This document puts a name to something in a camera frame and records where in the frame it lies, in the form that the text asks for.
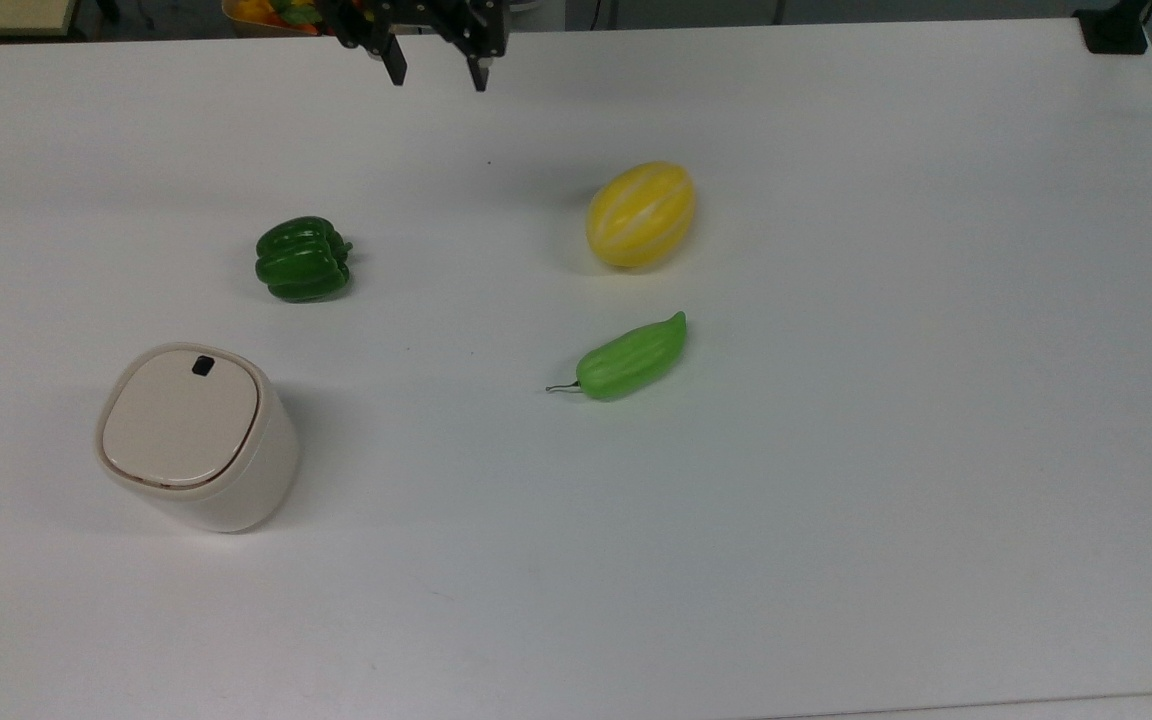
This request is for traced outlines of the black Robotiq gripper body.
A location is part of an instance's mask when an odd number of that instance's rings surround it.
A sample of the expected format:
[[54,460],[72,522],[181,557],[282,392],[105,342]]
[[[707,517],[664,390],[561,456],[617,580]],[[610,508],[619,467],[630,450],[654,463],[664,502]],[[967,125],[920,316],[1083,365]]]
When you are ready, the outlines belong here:
[[465,32],[473,28],[467,1],[366,1],[372,18],[391,26],[420,26],[438,31]]

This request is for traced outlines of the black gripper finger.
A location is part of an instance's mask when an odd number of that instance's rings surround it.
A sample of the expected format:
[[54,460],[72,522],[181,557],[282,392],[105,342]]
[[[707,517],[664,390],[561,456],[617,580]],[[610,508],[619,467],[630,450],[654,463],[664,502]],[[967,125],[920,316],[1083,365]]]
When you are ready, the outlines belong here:
[[355,1],[324,1],[323,18],[340,45],[347,50],[365,50],[369,56],[384,65],[394,86],[403,85],[408,65],[387,15],[367,18]]
[[507,1],[442,1],[442,36],[467,59],[473,88],[485,92],[490,65],[505,56],[509,37]]

